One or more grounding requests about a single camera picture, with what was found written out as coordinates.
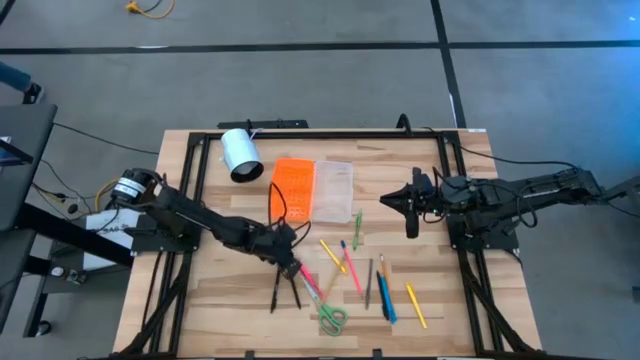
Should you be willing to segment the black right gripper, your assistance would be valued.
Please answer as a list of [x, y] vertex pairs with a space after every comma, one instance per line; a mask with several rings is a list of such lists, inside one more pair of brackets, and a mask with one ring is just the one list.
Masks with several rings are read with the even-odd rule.
[[436, 222], [445, 217], [444, 202], [438, 189], [432, 184], [428, 175], [418, 167], [412, 168], [412, 183], [400, 190], [382, 195], [383, 205], [405, 213], [406, 235], [416, 238], [419, 233], [419, 218], [427, 213], [438, 217]]

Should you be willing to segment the pink highlighter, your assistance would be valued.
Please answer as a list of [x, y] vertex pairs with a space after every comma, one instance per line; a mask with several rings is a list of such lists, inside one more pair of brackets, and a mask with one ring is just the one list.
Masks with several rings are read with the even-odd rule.
[[318, 288], [310, 272], [307, 270], [307, 268], [304, 265], [300, 266], [300, 273], [310, 296], [316, 301], [323, 303], [324, 299], [323, 299], [322, 292]]

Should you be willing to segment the green pen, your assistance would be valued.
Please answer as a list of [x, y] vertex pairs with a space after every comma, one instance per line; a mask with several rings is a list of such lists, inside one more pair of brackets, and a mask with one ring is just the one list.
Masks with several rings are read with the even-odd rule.
[[358, 246], [359, 246], [359, 241], [360, 241], [360, 230], [361, 230], [361, 224], [362, 224], [362, 216], [363, 216], [363, 212], [362, 209], [360, 209], [356, 215], [356, 219], [355, 219], [355, 228], [354, 228], [354, 238], [352, 241], [352, 248], [353, 251], [356, 251]]

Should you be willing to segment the yellow pen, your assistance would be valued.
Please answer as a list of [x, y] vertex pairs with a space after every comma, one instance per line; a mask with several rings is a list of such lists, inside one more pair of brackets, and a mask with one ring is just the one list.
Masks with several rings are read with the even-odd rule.
[[334, 262], [334, 264], [337, 266], [337, 268], [344, 274], [347, 275], [348, 274], [348, 270], [346, 268], [346, 266], [343, 264], [343, 261], [340, 260], [335, 253], [332, 251], [332, 249], [328, 246], [328, 244], [320, 239], [319, 240], [320, 245], [322, 246], [322, 248], [325, 250], [325, 252], [328, 254], [328, 256], [331, 258], [331, 260]]
[[425, 319], [425, 317], [423, 315], [423, 312], [421, 310], [420, 303], [419, 303], [419, 301], [417, 299], [414, 287], [409, 282], [405, 283], [405, 287], [406, 287], [408, 296], [409, 296], [409, 298], [411, 300], [411, 303], [412, 303], [412, 305], [414, 307], [414, 310], [415, 310], [415, 312], [417, 314], [417, 317], [418, 317], [418, 319], [420, 321], [420, 324], [421, 324], [422, 328], [423, 329], [427, 329], [428, 325], [427, 325], [426, 319]]

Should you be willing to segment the clear plastic supply box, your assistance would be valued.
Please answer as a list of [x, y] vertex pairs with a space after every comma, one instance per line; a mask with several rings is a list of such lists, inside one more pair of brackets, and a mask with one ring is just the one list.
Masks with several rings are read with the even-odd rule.
[[349, 162], [316, 161], [312, 220], [345, 224], [351, 220], [354, 170]]

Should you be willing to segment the yellow pencil green ferrule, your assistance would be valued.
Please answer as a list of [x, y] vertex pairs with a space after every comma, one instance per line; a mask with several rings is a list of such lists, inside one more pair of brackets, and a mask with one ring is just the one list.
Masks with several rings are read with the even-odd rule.
[[324, 295], [322, 297], [322, 302], [323, 303], [326, 303], [326, 301], [329, 299], [331, 291], [332, 291], [332, 289], [333, 289], [338, 277], [343, 274], [342, 270], [344, 268], [344, 261], [345, 261], [344, 257], [339, 259], [337, 268], [332, 273], [332, 275], [330, 277], [330, 280], [329, 280], [329, 283], [328, 283], [328, 285], [326, 287], [326, 290], [324, 291]]

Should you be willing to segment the pink pen blue tip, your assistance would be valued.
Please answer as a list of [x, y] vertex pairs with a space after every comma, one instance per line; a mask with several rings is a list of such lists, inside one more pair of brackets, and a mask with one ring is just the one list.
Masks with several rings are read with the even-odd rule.
[[355, 287], [356, 287], [356, 291], [357, 291], [357, 293], [358, 293], [358, 295], [360, 297], [364, 297], [364, 293], [363, 293], [363, 290], [362, 290], [362, 286], [361, 286], [357, 271], [355, 269], [355, 266], [354, 266], [354, 263], [352, 261], [351, 255], [349, 254], [349, 252], [347, 250], [346, 242], [344, 240], [341, 240], [340, 244], [341, 244], [341, 247], [343, 249], [344, 258], [345, 258], [345, 260], [347, 262], [349, 271], [350, 271], [352, 279], [354, 281], [354, 284], [355, 284]]

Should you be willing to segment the grey pen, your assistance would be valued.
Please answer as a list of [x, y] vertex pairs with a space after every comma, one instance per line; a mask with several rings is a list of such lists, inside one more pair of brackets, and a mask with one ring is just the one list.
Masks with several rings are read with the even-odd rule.
[[368, 310], [371, 303], [371, 284], [372, 284], [372, 275], [373, 275], [373, 259], [369, 259], [368, 261], [368, 272], [367, 272], [367, 282], [366, 282], [366, 290], [365, 290], [365, 309]]

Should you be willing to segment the green handled scissors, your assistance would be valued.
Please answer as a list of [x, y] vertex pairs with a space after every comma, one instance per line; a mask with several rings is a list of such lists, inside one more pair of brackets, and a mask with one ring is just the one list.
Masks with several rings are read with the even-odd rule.
[[317, 310], [318, 321], [322, 330], [329, 336], [339, 336], [345, 326], [348, 315], [341, 308], [335, 308], [324, 303], [308, 280], [303, 278], [303, 283], [312, 303]]

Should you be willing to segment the white equipment box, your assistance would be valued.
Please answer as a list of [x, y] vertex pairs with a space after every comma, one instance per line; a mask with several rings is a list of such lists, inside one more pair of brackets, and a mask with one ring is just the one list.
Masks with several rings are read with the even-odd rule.
[[[133, 237], [125, 233], [124, 230], [135, 227], [139, 216], [139, 212], [131, 209], [105, 210], [87, 217], [85, 228], [87, 230], [97, 230], [100, 236], [131, 249]], [[86, 271], [98, 270], [113, 265], [114, 262], [104, 258], [89, 253], [83, 254], [83, 269]]]

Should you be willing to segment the grey metal stand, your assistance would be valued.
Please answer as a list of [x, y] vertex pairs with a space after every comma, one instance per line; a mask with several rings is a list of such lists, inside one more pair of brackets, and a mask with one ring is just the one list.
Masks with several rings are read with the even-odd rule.
[[627, 197], [634, 206], [640, 207], [640, 175], [615, 185], [603, 193], [605, 201], [622, 197]]

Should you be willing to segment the black desk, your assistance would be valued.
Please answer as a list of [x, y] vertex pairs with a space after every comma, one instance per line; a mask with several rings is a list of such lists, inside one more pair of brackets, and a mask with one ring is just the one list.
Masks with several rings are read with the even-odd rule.
[[123, 267], [133, 264], [130, 250], [124, 246], [26, 202], [56, 113], [55, 105], [0, 106], [0, 137], [10, 136], [12, 145], [33, 157], [31, 164], [0, 167], [0, 333], [20, 281], [28, 275], [38, 276], [40, 283], [23, 335], [36, 337], [38, 323], [43, 320], [48, 298], [46, 283], [58, 265], [50, 256], [31, 254], [38, 235]]

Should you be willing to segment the person's shoe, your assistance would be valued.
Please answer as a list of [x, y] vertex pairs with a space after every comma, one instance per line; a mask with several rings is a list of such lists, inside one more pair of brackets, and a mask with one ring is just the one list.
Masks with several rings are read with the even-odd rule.
[[44, 88], [38, 83], [32, 82], [23, 92], [22, 103], [32, 105], [39, 103], [44, 97]]

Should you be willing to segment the person's leg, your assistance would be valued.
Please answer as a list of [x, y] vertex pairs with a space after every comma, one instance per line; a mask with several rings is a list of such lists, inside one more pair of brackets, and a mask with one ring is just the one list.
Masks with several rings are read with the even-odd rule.
[[20, 92], [27, 92], [32, 81], [29, 74], [0, 61], [0, 83]]

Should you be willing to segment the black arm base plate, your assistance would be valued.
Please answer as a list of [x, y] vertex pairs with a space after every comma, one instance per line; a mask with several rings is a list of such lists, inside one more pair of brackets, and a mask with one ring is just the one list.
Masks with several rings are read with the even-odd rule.
[[141, 214], [137, 224], [125, 228], [133, 238], [134, 252], [190, 252], [199, 248], [201, 228], [181, 217], [157, 221], [148, 214]]
[[515, 250], [519, 248], [515, 228], [519, 220], [506, 219], [472, 229], [461, 215], [450, 215], [446, 220], [450, 243], [454, 248], [461, 248], [476, 253], [484, 249]]

